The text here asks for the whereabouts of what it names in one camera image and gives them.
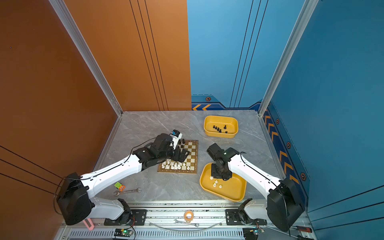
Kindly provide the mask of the wooden chess board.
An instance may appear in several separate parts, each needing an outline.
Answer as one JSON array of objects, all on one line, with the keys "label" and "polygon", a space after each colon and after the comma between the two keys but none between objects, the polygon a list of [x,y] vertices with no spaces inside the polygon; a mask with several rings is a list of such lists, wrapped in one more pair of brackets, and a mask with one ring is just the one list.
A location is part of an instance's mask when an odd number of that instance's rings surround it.
[{"label": "wooden chess board", "polygon": [[189,151],[189,155],[182,162],[166,160],[158,166],[159,173],[196,174],[198,169],[198,146],[197,140],[184,140],[178,144],[181,150]]}]

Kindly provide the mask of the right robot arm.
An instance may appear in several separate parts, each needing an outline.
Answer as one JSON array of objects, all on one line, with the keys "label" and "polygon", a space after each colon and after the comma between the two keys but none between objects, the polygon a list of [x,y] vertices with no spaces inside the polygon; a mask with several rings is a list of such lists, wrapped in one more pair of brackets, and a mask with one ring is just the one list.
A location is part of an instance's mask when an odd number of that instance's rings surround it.
[{"label": "right robot arm", "polygon": [[282,232],[289,232],[305,211],[305,205],[290,178],[274,177],[246,160],[244,153],[233,148],[221,149],[212,144],[207,149],[213,163],[205,166],[201,179],[212,183],[203,187],[208,192],[238,202],[244,199],[247,184],[264,197],[263,200],[247,199],[238,207],[238,222],[254,225],[257,220],[270,221]]}]

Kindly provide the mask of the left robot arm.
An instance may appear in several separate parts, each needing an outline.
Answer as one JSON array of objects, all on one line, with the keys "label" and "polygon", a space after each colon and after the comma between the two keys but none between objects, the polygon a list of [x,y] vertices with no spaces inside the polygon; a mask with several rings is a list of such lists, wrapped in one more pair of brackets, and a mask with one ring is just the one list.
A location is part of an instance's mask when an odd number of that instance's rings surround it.
[{"label": "left robot arm", "polygon": [[105,219],[108,225],[132,225],[134,214],[123,199],[106,200],[97,194],[118,181],[167,160],[183,162],[189,152],[181,149],[182,133],[173,130],[154,142],[134,147],[124,159],[92,173],[72,173],[64,178],[56,202],[68,226],[88,219]]}]

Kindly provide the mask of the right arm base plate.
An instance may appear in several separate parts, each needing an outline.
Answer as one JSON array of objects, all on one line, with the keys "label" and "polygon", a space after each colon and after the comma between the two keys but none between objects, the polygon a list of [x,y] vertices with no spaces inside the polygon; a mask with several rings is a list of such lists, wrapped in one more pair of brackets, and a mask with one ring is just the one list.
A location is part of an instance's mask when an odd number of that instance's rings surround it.
[{"label": "right arm base plate", "polygon": [[264,219],[255,219],[255,220],[242,220],[237,209],[226,209],[226,223],[228,226],[266,226],[268,222]]}]

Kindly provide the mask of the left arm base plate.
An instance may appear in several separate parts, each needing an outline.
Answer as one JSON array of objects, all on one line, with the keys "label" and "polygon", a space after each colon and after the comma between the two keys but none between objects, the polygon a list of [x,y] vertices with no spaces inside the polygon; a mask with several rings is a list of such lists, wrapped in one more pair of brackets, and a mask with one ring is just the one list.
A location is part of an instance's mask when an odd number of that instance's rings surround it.
[{"label": "left arm base plate", "polygon": [[123,214],[116,220],[105,219],[105,226],[144,226],[147,210],[131,210],[124,211]]}]

